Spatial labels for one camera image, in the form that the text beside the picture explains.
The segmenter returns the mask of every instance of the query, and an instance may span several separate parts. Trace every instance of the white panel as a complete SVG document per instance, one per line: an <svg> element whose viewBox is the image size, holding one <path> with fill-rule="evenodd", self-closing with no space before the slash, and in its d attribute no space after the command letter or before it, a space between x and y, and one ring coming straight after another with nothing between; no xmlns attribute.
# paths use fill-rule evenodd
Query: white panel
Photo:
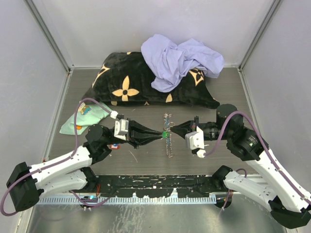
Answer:
<svg viewBox="0 0 311 233"><path fill-rule="evenodd" d="M22 0L0 1L0 196L15 165L42 157L66 72ZM14 210L11 199L7 212ZM16 217L0 216L11 233Z"/></svg>
<svg viewBox="0 0 311 233"><path fill-rule="evenodd" d="M308 191L311 191L310 9L310 0L284 1L244 69L263 136L277 159ZM311 232L311 223L303 229Z"/></svg>
<svg viewBox="0 0 311 233"><path fill-rule="evenodd" d="M239 65L272 2L44 0L76 67L99 67L111 52L140 51L155 33L175 43L201 40L226 65Z"/></svg>

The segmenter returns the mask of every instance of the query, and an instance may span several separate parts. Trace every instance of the light green cloth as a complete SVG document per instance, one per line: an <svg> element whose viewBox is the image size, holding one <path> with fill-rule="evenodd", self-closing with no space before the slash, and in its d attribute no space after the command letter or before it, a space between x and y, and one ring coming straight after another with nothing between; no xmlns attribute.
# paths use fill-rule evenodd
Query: light green cloth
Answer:
<svg viewBox="0 0 311 233"><path fill-rule="evenodd" d="M111 111L111 109L104 103L100 104ZM107 117L108 115L109 113L104 111L97 104L85 105L85 103L82 103L77 114L78 135L82 134L88 126L97 124L101 121L101 119ZM65 124L63 124L62 128L60 129L60 133L74 135L73 119L74 114L66 121Z"/></svg>

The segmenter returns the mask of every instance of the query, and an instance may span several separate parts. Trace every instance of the white cable connector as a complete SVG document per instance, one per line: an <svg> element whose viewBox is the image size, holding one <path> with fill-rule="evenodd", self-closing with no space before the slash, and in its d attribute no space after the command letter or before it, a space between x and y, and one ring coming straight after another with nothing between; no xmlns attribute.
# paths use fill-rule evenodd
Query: white cable connector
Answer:
<svg viewBox="0 0 311 233"><path fill-rule="evenodd" d="M112 119L116 119L117 118L117 116L118 116L118 112L117 111L112 111L111 113L110 113L110 117L112 118Z"/></svg>

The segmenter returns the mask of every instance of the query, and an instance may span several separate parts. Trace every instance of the lavender cloth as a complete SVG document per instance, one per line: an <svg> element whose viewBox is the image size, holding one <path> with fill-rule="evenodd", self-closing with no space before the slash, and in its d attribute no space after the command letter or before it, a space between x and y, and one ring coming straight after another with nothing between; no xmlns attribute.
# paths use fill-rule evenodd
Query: lavender cloth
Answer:
<svg viewBox="0 0 311 233"><path fill-rule="evenodd" d="M217 78L223 69L223 56L190 39L176 45L163 35L155 34L141 46L142 55L155 74L151 87L160 92L170 92L193 68L202 70L207 77Z"/></svg>

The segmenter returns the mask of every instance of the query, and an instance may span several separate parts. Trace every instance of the flower petal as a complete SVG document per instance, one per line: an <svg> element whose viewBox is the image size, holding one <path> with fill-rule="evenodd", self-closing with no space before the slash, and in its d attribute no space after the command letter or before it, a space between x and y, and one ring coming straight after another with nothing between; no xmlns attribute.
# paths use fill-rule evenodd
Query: flower petal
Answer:
<svg viewBox="0 0 311 233"><path fill-rule="evenodd" d="M172 98L172 95L171 94L169 94L168 96L167 96L167 98L166 98L166 103L168 103L168 102L172 102L172 100L173 100L173 98Z"/></svg>
<svg viewBox="0 0 311 233"><path fill-rule="evenodd" d="M130 79L128 76L126 76L122 83L122 89L124 91L127 90L129 87L130 87Z"/></svg>
<svg viewBox="0 0 311 233"><path fill-rule="evenodd" d="M123 95L123 96L122 96L122 101L128 101L127 95Z"/></svg>
<svg viewBox="0 0 311 233"><path fill-rule="evenodd" d="M128 96L135 96L139 93L139 91L137 91L136 89L128 89L127 90L127 95Z"/></svg>
<svg viewBox="0 0 311 233"><path fill-rule="evenodd" d="M123 95L123 90L119 89L119 90L113 91L112 94L114 94L117 97L120 97Z"/></svg>

